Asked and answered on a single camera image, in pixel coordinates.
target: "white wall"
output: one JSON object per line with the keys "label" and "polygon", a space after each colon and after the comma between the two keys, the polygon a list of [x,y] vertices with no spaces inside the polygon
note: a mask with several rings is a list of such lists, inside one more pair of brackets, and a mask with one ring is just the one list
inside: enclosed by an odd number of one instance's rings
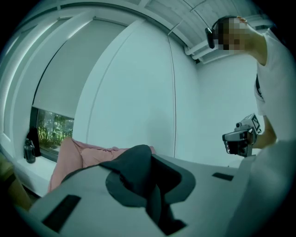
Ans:
{"label": "white wall", "polygon": [[176,150],[175,157],[199,162],[196,149],[199,138],[198,74],[195,62],[181,45],[170,38],[175,73]]}
{"label": "white wall", "polygon": [[87,79],[73,138],[103,147],[147,144],[159,154],[174,156],[173,71],[167,36],[147,22],[128,28],[119,34],[120,42],[107,48],[118,49],[104,52]]}
{"label": "white wall", "polygon": [[[225,151],[222,134],[232,132],[235,124],[251,113],[257,114],[254,83],[256,61],[247,55],[228,56],[197,66],[198,137],[196,159],[224,166],[241,160]],[[264,130],[263,117],[259,116]]]}

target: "hand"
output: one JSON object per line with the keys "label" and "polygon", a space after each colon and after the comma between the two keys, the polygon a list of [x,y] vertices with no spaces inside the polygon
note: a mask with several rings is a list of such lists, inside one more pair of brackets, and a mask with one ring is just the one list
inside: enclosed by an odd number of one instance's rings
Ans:
{"label": "hand", "polygon": [[247,143],[251,145],[253,143],[253,134],[248,132],[247,133]]}

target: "person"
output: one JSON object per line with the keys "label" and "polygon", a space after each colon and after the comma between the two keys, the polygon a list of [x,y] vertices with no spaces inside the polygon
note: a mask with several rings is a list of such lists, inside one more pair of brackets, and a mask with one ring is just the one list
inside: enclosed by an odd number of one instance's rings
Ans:
{"label": "person", "polygon": [[[289,49],[272,28],[261,34],[239,16],[221,18],[214,27],[214,42],[219,50],[248,54],[257,61],[254,93],[265,130],[257,136],[253,148],[263,149],[276,139],[296,138],[296,65]],[[252,137],[249,133],[249,144],[253,143]]]}

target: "pink fabric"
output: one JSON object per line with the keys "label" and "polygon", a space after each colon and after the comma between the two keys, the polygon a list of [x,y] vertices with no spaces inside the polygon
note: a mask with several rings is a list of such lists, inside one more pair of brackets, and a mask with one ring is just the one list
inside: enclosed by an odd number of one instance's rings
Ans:
{"label": "pink fabric", "polygon": [[[150,146],[150,148],[152,153],[155,154],[154,147]],[[104,161],[112,161],[127,149],[119,149],[117,147],[106,149],[81,143],[70,137],[66,138],[61,144],[55,170],[49,182],[48,192],[58,187],[62,180],[71,172],[91,165],[97,165]]]}

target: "black slot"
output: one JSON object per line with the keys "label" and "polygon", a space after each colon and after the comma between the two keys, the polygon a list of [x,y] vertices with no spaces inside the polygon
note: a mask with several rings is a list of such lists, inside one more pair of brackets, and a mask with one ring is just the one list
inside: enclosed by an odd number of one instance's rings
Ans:
{"label": "black slot", "polygon": [[42,223],[53,231],[59,232],[80,199],[75,195],[67,195]]}
{"label": "black slot", "polygon": [[232,181],[232,179],[234,177],[233,175],[226,175],[226,174],[222,174],[222,173],[214,173],[212,176],[219,178],[219,179],[228,180],[228,181]]}

